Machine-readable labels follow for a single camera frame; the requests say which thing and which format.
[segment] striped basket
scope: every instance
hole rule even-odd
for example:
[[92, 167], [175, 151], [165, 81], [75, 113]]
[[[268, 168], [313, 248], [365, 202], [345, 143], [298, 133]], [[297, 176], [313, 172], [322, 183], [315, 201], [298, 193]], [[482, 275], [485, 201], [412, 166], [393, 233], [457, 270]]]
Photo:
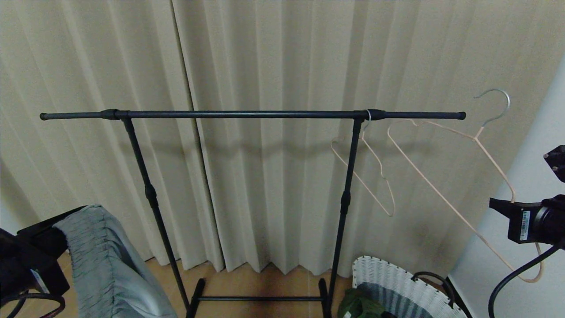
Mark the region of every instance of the striped basket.
[[[420, 276], [433, 276], [444, 282], [449, 296]], [[376, 257], [362, 256], [353, 262], [353, 288], [365, 291], [398, 318], [467, 318], [453, 301], [453, 288], [442, 277], [406, 270]]]

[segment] basket handle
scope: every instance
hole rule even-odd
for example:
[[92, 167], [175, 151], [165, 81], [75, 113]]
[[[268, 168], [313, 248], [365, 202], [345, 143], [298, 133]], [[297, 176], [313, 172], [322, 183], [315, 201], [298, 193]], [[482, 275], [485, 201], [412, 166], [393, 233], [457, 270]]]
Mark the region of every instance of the basket handle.
[[440, 280], [443, 283], [443, 287], [445, 288], [445, 292], [447, 293], [447, 297], [449, 298], [449, 307], [453, 308], [453, 303], [455, 302], [455, 293], [453, 292], [453, 286], [445, 280], [445, 278], [439, 276], [438, 274], [432, 272], [417, 272], [412, 276], [412, 280], [416, 281], [420, 276], [431, 276]]

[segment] pink wire hanger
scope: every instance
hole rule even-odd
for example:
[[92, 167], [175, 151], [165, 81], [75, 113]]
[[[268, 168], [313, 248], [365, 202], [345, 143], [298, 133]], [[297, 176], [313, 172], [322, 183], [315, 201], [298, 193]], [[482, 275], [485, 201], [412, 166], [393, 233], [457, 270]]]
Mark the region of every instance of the pink wire hanger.
[[[493, 89], [489, 89], [485, 92], [483, 92], [481, 95], [476, 96], [474, 98], [480, 98], [482, 97], [484, 94], [488, 93], [488, 92], [492, 92], [492, 91], [499, 91], [501, 93], [503, 93], [506, 96], [507, 99], [507, 105], [506, 108], [504, 109], [504, 111], [493, 118], [488, 119], [487, 121], [485, 121], [483, 123], [483, 125], [481, 126], [481, 128], [479, 129], [479, 131], [477, 132], [477, 134], [475, 136], [471, 136], [468, 134], [465, 134], [463, 132], [460, 132], [458, 130], [449, 128], [449, 127], [445, 127], [443, 125], [440, 125], [438, 123], [434, 123], [434, 122], [430, 122], [430, 121], [422, 121], [420, 123], [416, 123], [413, 119], [404, 119], [401, 121], [397, 121], [392, 123], [389, 128], [386, 131], [386, 134], [388, 135], [390, 141], [392, 141], [392, 143], [394, 144], [394, 146], [398, 149], [398, 151], [400, 151], [400, 153], [404, 156], [404, 158], [406, 158], [406, 160], [410, 163], [410, 165], [412, 165], [412, 167], [416, 170], [416, 172], [418, 172], [418, 174], [428, 183], [428, 185], [438, 194], [438, 196], [440, 196], [440, 198], [451, 208], [451, 210], [453, 210], [453, 212], [455, 212], [455, 214], [457, 214], [457, 216], [463, 220], [463, 222], [481, 239], [481, 241], [483, 241], [483, 243], [485, 243], [485, 245], [490, 248], [491, 251], [494, 252], [494, 254], [496, 256], [498, 256], [498, 258], [504, 263], [506, 264], [506, 266], [508, 266], [508, 268], [510, 268], [512, 271], [514, 271], [514, 267], [512, 265], [510, 265], [510, 263], [508, 261], [506, 261], [504, 259], [504, 257], [502, 257], [502, 255], [500, 253], [498, 253], [494, 247], [492, 245], [490, 245], [490, 243], [481, 235], [479, 234], [479, 232], [471, 225], [471, 223], [469, 223], [469, 221], [467, 221], [467, 219], [465, 219], [465, 217], [463, 217], [461, 215], [461, 213], [444, 197], [444, 195], [432, 184], [432, 182], [430, 182], [430, 180], [428, 178], [426, 178], [426, 176], [420, 171], [420, 169], [418, 169], [418, 167], [416, 167], [416, 165], [412, 162], [412, 160], [410, 160], [410, 158], [408, 158], [408, 156], [406, 155], [406, 153], [402, 150], [402, 148], [400, 148], [400, 146], [396, 143], [396, 141], [394, 141], [394, 139], [392, 138], [392, 136], [390, 135], [390, 129], [393, 125], [401, 123], [401, 122], [406, 122], [406, 121], [410, 121], [414, 126], [419, 127], [423, 124], [431, 124], [434, 125], [436, 127], [442, 128], [442, 129], [446, 129], [448, 131], [454, 132], [458, 135], [467, 137], [469, 139], [471, 139], [474, 143], [476, 143], [479, 148], [485, 153], [485, 155], [488, 157], [488, 159], [492, 162], [492, 164], [494, 165], [494, 167], [497, 169], [498, 173], [500, 173], [500, 175], [502, 176], [502, 178], [504, 179], [504, 181], [506, 182], [506, 184], [508, 185], [508, 187], [510, 188], [510, 192], [512, 193], [512, 199], [511, 202], [514, 202], [515, 197], [516, 197], [516, 191], [514, 190], [514, 187], [510, 184], [510, 181], [508, 180], [508, 177], [506, 177], [506, 174], [502, 171], [502, 169], [500, 168], [500, 166], [496, 163], [496, 161], [493, 159], [493, 157], [490, 155], [490, 153], [485, 149], [485, 147], [483, 146], [483, 144], [481, 143], [481, 141], [479, 140], [479, 136], [481, 135], [481, 133], [483, 132], [486, 124], [488, 124], [491, 121], [494, 121], [500, 117], [502, 117], [510, 108], [510, 96], [508, 95], [508, 93], [506, 93], [505, 91], [498, 89], [498, 88], [493, 88]], [[536, 243], [536, 250], [538, 255], [541, 254], [541, 248], [540, 245], [538, 243]], [[544, 272], [544, 265], [543, 262], [540, 263], [540, 267], [539, 267], [539, 271], [537, 273], [537, 275], [532, 278], [532, 279], [528, 279], [528, 278], [523, 278], [522, 276], [519, 276], [520, 279], [522, 279], [525, 282], [529, 282], [529, 283], [534, 283], [537, 282], [538, 280], [540, 280], [541, 276], [543, 275]]]
[[[381, 201], [379, 201], [377, 199], [377, 196], [373, 193], [373, 191], [371, 191], [371, 189], [369, 189], [369, 187], [367, 186], [367, 184], [363, 181], [363, 179], [361, 179], [361, 177], [355, 172], [353, 171], [353, 174], [355, 175], [355, 177], [357, 177], [357, 179], [359, 180], [359, 182], [361, 182], [361, 184], [363, 185], [363, 187], [365, 187], [365, 189], [367, 189], [367, 191], [371, 194], [371, 196], [373, 197], [373, 199], [379, 204], [379, 206], [381, 206], [381, 209], [384, 210], [384, 212], [386, 213], [386, 215], [388, 215], [389, 217], [393, 216], [394, 213], [396, 212], [396, 202], [394, 201], [394, 195], [392, 193], [392, 188], [390, 188], [390, 183], [388, 181], [388, 179], [384, 176], [383, 174], [383, 163], [381, 162], [381, 160], [379, 159], [379, 157], [377, 156], [377, 154], [375, 153], [375, 151], [373, 150], [373, 148], [371, 148], [371, 146], [369, 146], [369, 144], [367, 143], [367, 141], [365, 140], [365, 130], [367, 129], [367, 126], [369, 126], [369, 122], [371, 121], [371, 112], [367, 110], [367, 112], [369, 113], [369, 121], [367, 122], [367, 124], [365, 125], [365, 128], [363, 129], [363, 133], [361, 134], [361, 140], [365, 143], [365, 145], [367, 146], [367, 148], [369, 148], [369, 151], [371, 151], [371, 153], [373, 154], [373, 156], [377, 159], [377, 161], [379, 162], [379, 172], [380, 172], [380, 176], [381, 179], [383, 179], [386, 182], [386, 186], [389, 189], [389, 193], [390, 193], [390, 199], [392, 201], [392, 212], [389, 212], [384, 205], [381, 203]], [[338, 142], [339, 140], [342, 140], [342, 137], [336, 137], [334, 139], [332, 139], [332, 142], [329, 144], [329, 146], [332, 148], [333, 153], [341, 160], [341, 162], [344, 163], [345, 166], [347, 166], [347, 162], [337, 153], [337, 151], [334, 149], [333, 147], [333, 143]]]

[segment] black garment rack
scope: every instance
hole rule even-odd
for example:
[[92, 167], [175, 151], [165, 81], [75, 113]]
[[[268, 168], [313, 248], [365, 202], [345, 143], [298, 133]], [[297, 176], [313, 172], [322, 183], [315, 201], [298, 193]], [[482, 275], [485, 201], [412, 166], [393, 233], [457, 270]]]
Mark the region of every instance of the black garment rack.
[[[132, 144], [133, 153], [135, 154], [137, 165], [141, 172], [143, 182], [145, 185], [145, 196], [153, 210], [155, 222], [159, 228], [159, 233], [171, 269], [175, 275], [175, 280], [179, 287], [179, 292], [182, 297], [182, 302], [186, 308], [187, 318], [193, 318], [196, 315], [198, 304], [206, 300], [239, 300], [239, 301], [260, 301], [260, 302], [320, 302], [324, 318], [331, 318], [331, 307], [333, 300], [333, 292], [336, 285], [337, 266], [340, 261], [341, 242], [344, 237], [345, 218], [351, 202], [351, 180], [353, 178], [353, 167], [355, 165], [355, 156], [357, 155], [357, 144], [359, 141], [359, 133], [361, 131], [361, 124], [364, 121], [378, 121], [385, 118], [414, 118], [414, 119], [465, 119], [465, 112], [458, 113], [437, 113], [437, 112], [422, 112], [422, 111], [384, 111], [378, 109], [367, 110], [353, 110], [353, 111], [270, 111], [270, 110], [257, 110], [257, 111], [133, 111], [133, 110], [118, 110], [107, 109], [102, 111], [86, 112], [86, 113], [51, 113], [40, 114], [40, 118], [44, 121], [49, 119], [79, 119], [79, 118], [102, 118], [113, 121], [122, 121], [125, 130], [128, 133], [129, 141]], [[351, 148], [349, 150], [349, 163], [347, 166], [347, 174], [345, 177], [345, 188], [341, 196], [340, 220], [337, 228], [336, 246], [333, 255], [332, 274], [329, 280], [329, 289], [326, 288], [326, 283], [323, 278], [318, 282], [320, 296], [280, 296], [280, 297], [263, 297], [263, 296], [204, 296], [204, 286], [206, 281], [203, 278], [198, 280], [192, 301], [188, 301], [186, 291], [182, 284], [179, 269], [176, 264], [175, 257], [171, 248], [167, 230], [163, 223], [163, 217], [159, 210], [159, 203], [157, 201], [157, 193], [155, 188], [151, 185], [149, 174], [144, 163], [144, 158], [141, 153], [140, 145], [137, 141], [135, 129], [133, 127], [132, 118], [312, 118], [312, 119], [353, 119], [353, 136], [351, 137]]]

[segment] beige curtain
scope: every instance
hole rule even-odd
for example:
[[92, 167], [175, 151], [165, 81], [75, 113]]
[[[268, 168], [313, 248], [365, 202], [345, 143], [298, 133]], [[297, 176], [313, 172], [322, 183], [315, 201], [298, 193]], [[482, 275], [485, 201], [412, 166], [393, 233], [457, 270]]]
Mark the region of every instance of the beige curtain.
[[[467, 111], [508, 167], [565, 51], [561, 2], [0, 2], [2, 199], [39, 220], [101, 203], [144, 257], [167, 262], [123, 126], [41, 122], [40, 112], [138, 110]], [[329, 142], [351, 121], [135, 120], [173, 249], [190, 268], [331, 266], [345, 166]], [[353, 185], [339, 274], [362, 254], [446, 274], [470, 236], [373, 122], [398, 212]], [[478, 223], [500, 183], [467, 140], [394, 134]], [[347, 155], [348, 142], [340, 144]], [[390, 201], [376, 162], [356, 171]]]

